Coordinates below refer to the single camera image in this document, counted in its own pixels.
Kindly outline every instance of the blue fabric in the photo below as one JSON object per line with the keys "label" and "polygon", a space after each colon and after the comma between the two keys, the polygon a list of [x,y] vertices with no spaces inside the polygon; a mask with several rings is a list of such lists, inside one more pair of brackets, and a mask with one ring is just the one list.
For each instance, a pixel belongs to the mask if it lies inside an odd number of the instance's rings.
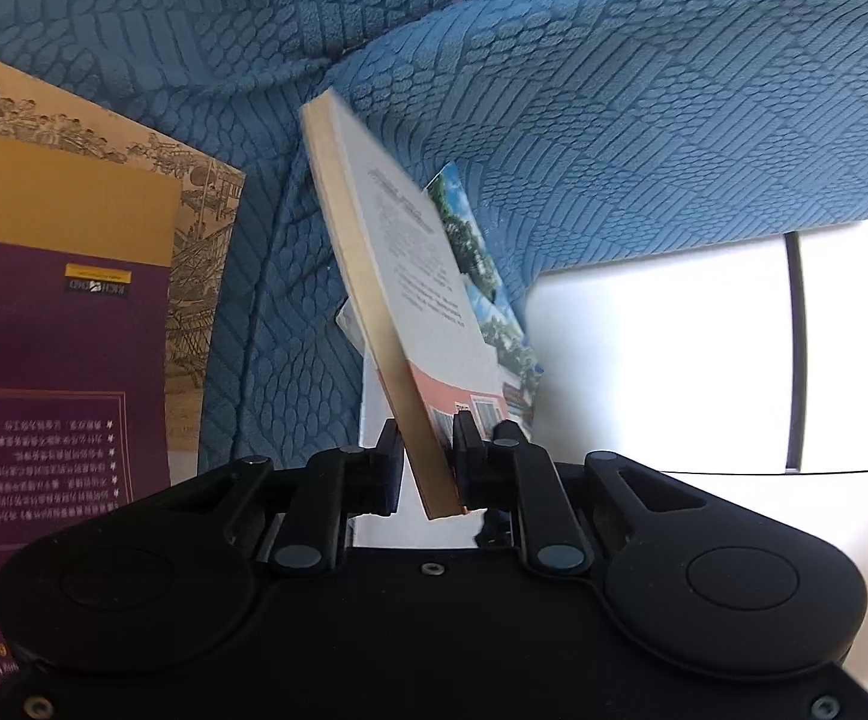
{"label": "blue fabric", "polygon": [[336,87],[447,160],[519,301],[543,269],[868,217],[868,0],[0,0],[0,60],[248,174],[202,469],[356,434],[298,132]]}

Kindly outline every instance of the yellow and black label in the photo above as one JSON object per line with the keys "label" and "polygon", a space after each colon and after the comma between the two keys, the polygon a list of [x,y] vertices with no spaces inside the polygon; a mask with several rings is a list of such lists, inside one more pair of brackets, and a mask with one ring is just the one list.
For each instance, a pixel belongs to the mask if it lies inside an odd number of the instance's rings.
{"label": "yellow and black label", "polygon": [[112,295],[126,298],[130,291],[130,271],[116,268],[96,268],[91,265],[68,263],[64,269],[66,292]]}

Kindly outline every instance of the white barcode label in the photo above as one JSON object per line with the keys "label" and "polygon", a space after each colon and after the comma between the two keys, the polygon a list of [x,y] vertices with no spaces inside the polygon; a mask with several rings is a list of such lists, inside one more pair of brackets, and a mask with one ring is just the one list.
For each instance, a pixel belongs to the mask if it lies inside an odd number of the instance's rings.
{"label": "white barcode label", "polygon": [[480,423],[480,435],[487,440],[493,436],[494,425],[504,419],[500,410],[500,402],[495,398],[471,397],[474,404],[474,413]]}
{"label": "white barcode label", "polygon": [[432,408],[431,416],[434,418],[434,430],[437,432],[440,442],[446,446],[453,446],[454,415]]}

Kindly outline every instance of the quilted pattern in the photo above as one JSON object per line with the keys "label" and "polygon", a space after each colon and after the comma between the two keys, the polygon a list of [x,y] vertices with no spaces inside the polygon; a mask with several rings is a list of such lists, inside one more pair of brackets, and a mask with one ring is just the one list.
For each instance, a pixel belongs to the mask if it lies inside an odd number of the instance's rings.
{"label": "quilted pattern", "polygon": [[248,172],[202,467],[356,432],[298,135],[328,85],[543,269],[868,217],[868,0],[0,0],[0,60]]}

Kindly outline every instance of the book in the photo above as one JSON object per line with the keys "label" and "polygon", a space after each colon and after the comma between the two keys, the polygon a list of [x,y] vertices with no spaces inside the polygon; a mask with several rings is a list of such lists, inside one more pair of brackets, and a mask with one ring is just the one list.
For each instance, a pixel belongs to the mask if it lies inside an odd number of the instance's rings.
{"label": "book", "polygon": [[[170,485],[179,201],[176,178],[0,137],[0,567]],[[0,678],[13,669],[0,636]]]}
{"label": "book", "polygon": [[[488,252],[456,165],[447,163],[425,191],[440,214],[456,266],[461,271],[464,291],[480,325],[480,336],[497,351],[498,375],[509,419],[516,422],[529,439],[533,434],[533,402],[543,368],[510,306],[504,280]],[[363,332],[349,300],[341,306],[337,324],[354,348],[364,355]],[[368,396],[365,389],[362,397],[366,401]]]}
{"label": "book", "polygon": [[243,172],[2,63],[0,135],[181,181],[166,322],[165,408],[172,466],[192,469],[207,355]]}
{"label": "book", "polygon": [[301,109],[331,243],[404,439],[427,517],[463,514],[445,447],[453,415],[507,418],[437,208],[328,90]]}

